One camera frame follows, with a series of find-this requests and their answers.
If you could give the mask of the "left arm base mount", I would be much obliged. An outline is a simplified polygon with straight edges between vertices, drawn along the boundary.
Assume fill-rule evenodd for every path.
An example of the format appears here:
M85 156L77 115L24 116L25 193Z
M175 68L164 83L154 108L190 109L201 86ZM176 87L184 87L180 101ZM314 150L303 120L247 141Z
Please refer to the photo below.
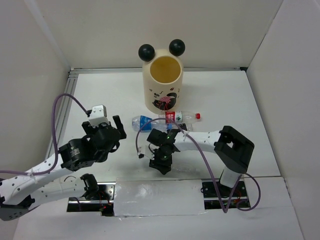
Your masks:
M80 177L84 183L83 196L70 197L66 211L68 213L100 213L104 217L114 216L115 182L97 182L89 173Z

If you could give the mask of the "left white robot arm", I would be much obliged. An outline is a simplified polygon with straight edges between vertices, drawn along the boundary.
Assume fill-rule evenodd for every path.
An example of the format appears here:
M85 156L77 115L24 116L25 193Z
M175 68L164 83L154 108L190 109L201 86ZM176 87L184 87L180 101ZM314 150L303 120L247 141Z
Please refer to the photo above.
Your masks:
M53 170L46 174L35 173L15 176L0 182L0 218L12 221L36 209L38 206L63 198L97 197L100 189L93 174L86 173L79 178L64 181L74 172L91 167L94 163L103 163L110 153L120 146L120 140L126 139L124 126L118 115L113 117L115 126L102 122L92 127L88 121L82 123L85 136L70 140L52 155L38 164L35 170L40 172L52 165Z

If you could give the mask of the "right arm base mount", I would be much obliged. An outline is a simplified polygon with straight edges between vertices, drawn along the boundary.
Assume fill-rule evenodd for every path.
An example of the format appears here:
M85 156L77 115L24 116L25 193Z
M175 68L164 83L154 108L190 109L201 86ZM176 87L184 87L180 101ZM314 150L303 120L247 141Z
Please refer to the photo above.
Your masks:
M228 200L230 198L230 193L231 193L232 189L227 186L221 185L219 181L217 181L216 183L217 183L220 195L221 195L223 205L224 205L224 207L226 207ZM215 189L214 184L211 180L203 180L202 181L202 188L200 189L200 191L203 194L204 209L205 210L221 209L221 205L219 202L218 195L216 193L216 189ZM237 184L237 187L232 194L229 208L236 209L238 203L239 203L238 206L242 209L248 209L251 207L248 193L247 193L247 189L246 189L246 185L243 180L240 180L239 183Z

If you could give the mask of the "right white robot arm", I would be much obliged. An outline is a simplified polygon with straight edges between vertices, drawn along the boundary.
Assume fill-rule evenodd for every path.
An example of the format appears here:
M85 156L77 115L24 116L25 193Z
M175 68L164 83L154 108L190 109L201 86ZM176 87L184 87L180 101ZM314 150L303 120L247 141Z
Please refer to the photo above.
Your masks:
M172 154L184 151L201 151L216 154L224 163L218 190L223 196L230 196L236 189L236 182L248 171L255 148L252 141L235 128L225 125L222 130L209 132L188 132L172 129L162 132L153 129L147 142L140 149L139 156L149 158L149 166L163 175L171 171Z

